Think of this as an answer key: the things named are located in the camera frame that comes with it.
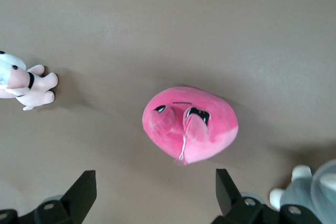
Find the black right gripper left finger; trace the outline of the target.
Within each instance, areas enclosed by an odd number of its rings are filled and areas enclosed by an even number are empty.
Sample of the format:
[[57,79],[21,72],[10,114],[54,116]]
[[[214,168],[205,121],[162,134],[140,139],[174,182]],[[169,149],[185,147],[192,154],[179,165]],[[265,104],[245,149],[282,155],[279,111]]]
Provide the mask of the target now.
[[86,170],[60,199],[48,200],[24,216],[15,209],[2,209],[1,223],[83,223],[96,198],[96,171]]

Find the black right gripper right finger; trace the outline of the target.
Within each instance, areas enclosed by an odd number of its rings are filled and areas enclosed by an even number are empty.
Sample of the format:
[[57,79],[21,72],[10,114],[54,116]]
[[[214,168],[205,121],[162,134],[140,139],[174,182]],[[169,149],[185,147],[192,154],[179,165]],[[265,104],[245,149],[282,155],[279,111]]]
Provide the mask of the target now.
[[216,170],[216,198],[222,215],[213,223],[240,224],[305,224],[321,221],[308,208],[284,205],[279,211],[269,208],[254,197],[243,197],[226,169]]

